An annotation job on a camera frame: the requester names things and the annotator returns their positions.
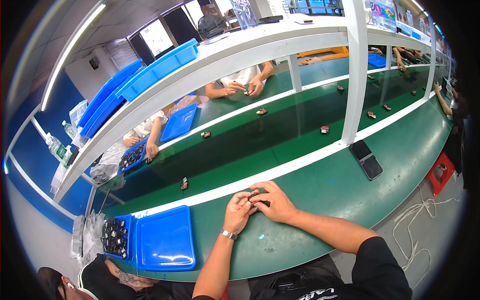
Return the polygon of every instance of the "white metal shelf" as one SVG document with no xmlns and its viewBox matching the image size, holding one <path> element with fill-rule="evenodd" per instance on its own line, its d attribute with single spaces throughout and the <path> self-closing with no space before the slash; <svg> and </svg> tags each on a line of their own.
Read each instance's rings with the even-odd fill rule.
<svg viewBox="0 0 480 300">
<path fill-rule="evenodd" d="M 197 58 L 166 76 L 117 111 L 80 150 L 58 189 L 58 202 L 92 162 L 126 132 L 147 119 L 153 111 L 173 100 L 250 66 L 279 57 L 321 48 L 348 46 L 347 18 L 312 17 L 313 24 L 283 21 L 231 33 L 216 43 L 199 46 Z M 368 29 L 368 41 L 426 50 L 427 45 L 411 37 Z"/>
</svg>

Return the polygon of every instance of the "green tabletop surface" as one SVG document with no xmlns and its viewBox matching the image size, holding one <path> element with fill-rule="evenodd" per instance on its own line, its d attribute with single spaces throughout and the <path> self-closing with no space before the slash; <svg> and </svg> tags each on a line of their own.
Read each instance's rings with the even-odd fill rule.
<svg viewBox="0 0 480 300">
<path fill-rule="evenodd" d="M 339 60 L 343 61 L 344 74 L 348 73 L 348 59 Z M 315 65 L 300 68 L 302 84 L 344 75 L 334 63 L 319 65 L 321 68 L 307 68 Z M 319 72 L 320 69 L 327 70 L 328 76 Z M 359 131 L 422 98 L 428 69 L 428 66 L 411 67 L 406 73 L 389 70 L 373 74 L 375 79 L 367 80 Z M 435 75 L 437 72 L 441 76 L 444 70 L 437 68 Z M 276 87 L 275 90 L 267 88 L 270 84 Z M 129 214 L 223 186 L 323 148 L 339 140 L 343 129 L 348 93 L 337 91 L 338 85 L 347 90 L 348 80 L 268 103 L 264 106 L 268 110 L 264 116 L 255 114 L 256 109 L 241 113 L 208 128 L 212 137 L 207 140 L 192 135 L 164 149 L 151 165 L 139 164 L 100 187 L 94 203 L 105 202 L 103 212 L 107 216 Z M 260 97 L 289 89 L 289 73 L 280 73 L 268 80 Z M 244 95 L 240 98 L 235 103 L 225 103 L 228 99 L 204 103 L 211 102 L 211 106 L 201 108 L 203 111 L 196 115 L 196 126 L 228 113 L 229 109 L 233 111 L 252 102 Z M 383 104 L 388 104 L 392 110 L 386 111 Z M 374 111 L 377 118 L 369 118 L 367 110 Z M 330 126 L 328 135 L 320 134 L 322 125 Z M 274 180 L 299 209 L 343 217 L 371 228 L 393 211 L 423 179 L 439 155 L 451 126 L 438 100 L 433 97 L 365 139 L 384 170 L 375 180 L 367 179 L 348 149 Z M 188 177 L 189 188 L 181 191 L 180 180 L 184 176 Z M 125 204 L 109 197 L 105 199 L 105 193 L 110 188 L 110 193 Z M 194 270 L 150 272 L 137 270 L 132 261 L 112 260 L 128 273 L 157 279 L 195 281 L 223 224 L 226 204 L 231 197 L 227 195 L 190 207 L 197 261 Z M 230 279 L 287 269 L 332 249 L 300 229 L 272 222 L 259 213 L 249 220 L 235 242 Z"/>
</svg>

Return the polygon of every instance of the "man's left hand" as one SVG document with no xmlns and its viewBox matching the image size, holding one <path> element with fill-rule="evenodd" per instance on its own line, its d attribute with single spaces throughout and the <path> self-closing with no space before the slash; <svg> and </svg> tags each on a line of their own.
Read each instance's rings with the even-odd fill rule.
<svg viewBox="0 0 480 300">
<path fill-rule="evenodd" d="M 258 76 L 253 77 L 252 80 L 250 80 L 250 82 L 248 83 L 248 85 L 248 93 L 250 94 L 250 96 L 259 95 L 264 89 L 262 80 Z"/>
<path fill-rule="evenodd" d="M 152 161 L 158 154 L 158 147 L 148 139 L 145 151 L 147 152 L 148 161 Z"/>
<path fill-rule="evenodd" d="M 248 217 L 256 210 L 256 207 L 252 206 L 247 199 L 247 197 L 254 192 L 258 192 L 258 190 L 253 192 L 238 192 L 233 195 L 227 205 L 223 229 L 234 234 L 239 234 L 245 228 Z"/>
</svg>

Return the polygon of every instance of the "tattooed arm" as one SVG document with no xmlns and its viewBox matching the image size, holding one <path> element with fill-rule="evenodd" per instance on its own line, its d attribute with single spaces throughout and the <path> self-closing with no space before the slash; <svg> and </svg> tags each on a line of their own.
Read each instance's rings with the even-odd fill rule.
<svg viewBox="0 0 480 300">
<path fill-rule="evenodd" d="M 107 268 L 110 271 L 110 273 L 119 279 L 119 283 L 129 286 L 133 288 L 135 291 L 139 291 L 143 288 L 152 287 L 153 284 L 156 283 L 155 280 L 150 278 L 140 277 L 140 276 L 125 273 L 122 270 L 120 270 L 112 261 L 108 259 L 105 260 L 105 264 L 107 265 Z"/>
</svg>

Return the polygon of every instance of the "white t-shirt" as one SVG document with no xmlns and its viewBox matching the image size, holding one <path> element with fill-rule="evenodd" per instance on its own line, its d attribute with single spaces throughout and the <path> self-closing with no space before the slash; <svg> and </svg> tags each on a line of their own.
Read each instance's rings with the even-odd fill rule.
<svg viewBox="0 0 480 300">
<path fill-rule="evenodd" d="M 230 74 L 229 76 L 220 78 L 220 82 L 221 84 L 223 84 L 223 86 L 227 86 L 232 81 L 236 81 L 240 84 L 246 85 L 250 82 L 250 80 L 252 80 L 253 77 L 257 76 L 260 73 L 261 72 L 258 65 L 254 65 L 247 69 Z"/>
<path fill-rule="evenodd" d="M 168 120 L 163 111 L 159 111 L 158 113 L 152 115 L 151 117 L 143 121 L 141 124 L 138 124 L 135 128 L 130 130 L 126 135 L 123 136 L 123 140 L 128 140 L 133 136 L 141 139 L 144 135 L 148 135 L 152 131 L 153 120 L 155 120 L 156 117 L 160 117 L 160 119 L 162 120 L 162 125 L 165 124 Z"/>
</svg>

